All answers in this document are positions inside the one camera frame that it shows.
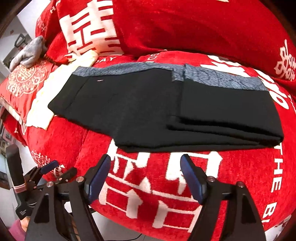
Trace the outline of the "person's left hand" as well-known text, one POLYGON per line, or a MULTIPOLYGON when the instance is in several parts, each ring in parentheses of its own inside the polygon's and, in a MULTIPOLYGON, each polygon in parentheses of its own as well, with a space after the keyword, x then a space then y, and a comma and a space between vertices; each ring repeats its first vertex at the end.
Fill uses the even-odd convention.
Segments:
POLYGON ((25 217, 23 220, 20 220, 21 228, 24 232, 27 232, 28 225, 30 222, 30 217, 25 217))

